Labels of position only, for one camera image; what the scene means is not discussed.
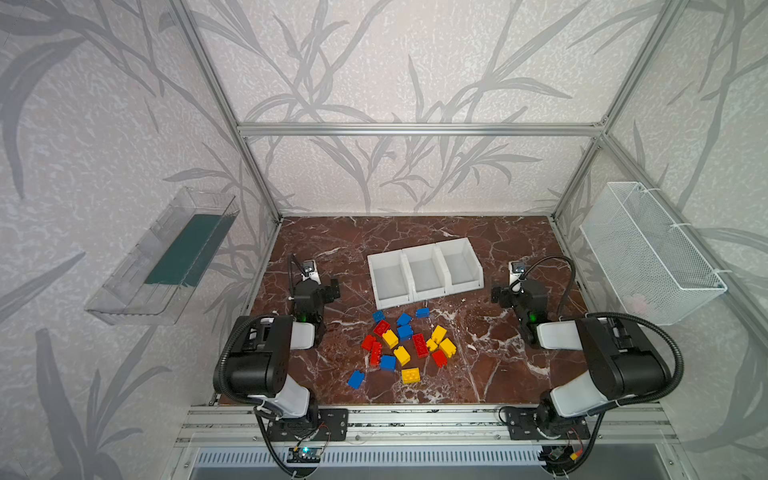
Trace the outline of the red lego stack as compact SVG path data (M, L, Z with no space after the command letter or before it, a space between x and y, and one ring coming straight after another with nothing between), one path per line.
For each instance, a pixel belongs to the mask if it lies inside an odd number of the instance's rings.
M374 368L379 367L383 356L381 343L372 334L369 334L363 340L361 347L368 354L368 365Z

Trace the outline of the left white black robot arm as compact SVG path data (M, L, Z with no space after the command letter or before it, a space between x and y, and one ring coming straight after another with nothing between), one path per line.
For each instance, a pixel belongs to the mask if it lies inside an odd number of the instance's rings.
M238 318L214 370L215 392L252 406L263 421L316 429L317 400L290 376L289 361L293 351L320 345L325 306L340 296L336 278L328 285L308 278L294 287L290 314Z

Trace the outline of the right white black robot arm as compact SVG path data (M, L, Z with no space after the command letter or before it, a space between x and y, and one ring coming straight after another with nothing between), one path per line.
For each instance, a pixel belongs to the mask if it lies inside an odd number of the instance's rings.
M533 416L542 431L553 434L587 416L659 400L682 381L685 364L680 347L667 332L643 318L623 312L588 312L551 321L544 287L522 278L506 287L493 287L491 301L514 312L528 346L577 351L585 358L584 373L542 394Z

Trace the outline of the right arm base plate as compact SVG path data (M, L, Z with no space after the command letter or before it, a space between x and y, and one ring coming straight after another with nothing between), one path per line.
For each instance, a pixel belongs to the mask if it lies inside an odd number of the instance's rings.
M511 440L589 440L591 433L584 417L562 417L553 408L502 406L499 421Z

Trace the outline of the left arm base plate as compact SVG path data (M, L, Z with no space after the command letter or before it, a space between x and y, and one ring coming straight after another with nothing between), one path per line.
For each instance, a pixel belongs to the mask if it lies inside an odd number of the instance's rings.
M346 440L349 426L349 410L344 408L319 408L301 418L270 421L267 435L271 441L330 441Z

